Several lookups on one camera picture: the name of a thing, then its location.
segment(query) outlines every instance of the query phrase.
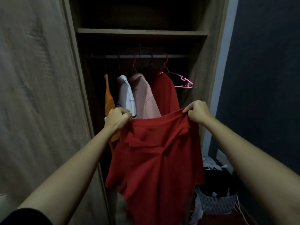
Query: sliding wardrobe door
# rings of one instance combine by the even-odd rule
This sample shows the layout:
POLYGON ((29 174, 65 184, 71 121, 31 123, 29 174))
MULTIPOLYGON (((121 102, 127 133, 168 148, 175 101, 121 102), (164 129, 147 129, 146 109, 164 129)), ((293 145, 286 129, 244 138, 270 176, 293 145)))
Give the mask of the sliding wardrobe door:
MULTIPOLYGON (((0 0, 0 193, 20 204, 89 140, 61 0, 0 0)), ((101 186, 70 224, 109 224, 101 186)))

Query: dark blue wall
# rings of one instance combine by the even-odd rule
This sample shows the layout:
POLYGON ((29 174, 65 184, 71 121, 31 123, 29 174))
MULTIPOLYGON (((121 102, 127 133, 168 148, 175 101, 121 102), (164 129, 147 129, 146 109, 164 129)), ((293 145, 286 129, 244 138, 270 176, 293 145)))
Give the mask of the dark blue wall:
MULTIPOLYGON (((239 0, 216 118, 300 174, 300 0, 239 0)), ((209 155, 219 148, 211 141, 209 155)), ((272 224, 247 189, 259 224, 272 224)))

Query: red shirt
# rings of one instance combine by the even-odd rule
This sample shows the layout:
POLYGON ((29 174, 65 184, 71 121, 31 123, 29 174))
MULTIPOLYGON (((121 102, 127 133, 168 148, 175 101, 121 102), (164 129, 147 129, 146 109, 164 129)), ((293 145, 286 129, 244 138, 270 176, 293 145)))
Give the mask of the red shirt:
POLYGON ((180 109, 173 81, 160 69, 148 70, 145 76, 161 116, 180 109))
POLYGON ((204 183, 198 124, 181 110, 133 119, 121 130, 106 187, 120 185, 136 225, 179 224, 204 183))

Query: person's left arm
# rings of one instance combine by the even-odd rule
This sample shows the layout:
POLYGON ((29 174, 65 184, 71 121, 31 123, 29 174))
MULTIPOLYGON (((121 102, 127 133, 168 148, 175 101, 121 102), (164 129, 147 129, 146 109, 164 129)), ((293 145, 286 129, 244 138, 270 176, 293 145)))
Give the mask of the person's left arm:
POLYGON ((84 196, 111 136, 131 118, 129 110, 112 109, 104 128, 47 178, 19 208, 42 212, 54 224, 67 224, 84 196))

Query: cable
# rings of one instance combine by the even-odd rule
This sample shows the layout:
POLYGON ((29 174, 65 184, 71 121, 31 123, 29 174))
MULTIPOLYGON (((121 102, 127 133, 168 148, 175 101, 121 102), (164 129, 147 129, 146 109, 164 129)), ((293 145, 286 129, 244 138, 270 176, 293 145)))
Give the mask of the cable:
POLYGON ((241 210, 241 207, 240 207, 240 201, 238 200, 238 203, 235 203, 235 205, 236 205, 236 207, 238 208, 238 210, 239 210, 240 212, 238 212, 236 208, 235 208, 235 210, 236 210, 239 214, 242 214, 242 216, 243 216, 245 222, 249 225, 249 223, 247 222, 247 220, 246 220, 246 218, 245 218, 245 216, 244 216, 244 213, 243 213, 242 210, 241 210))

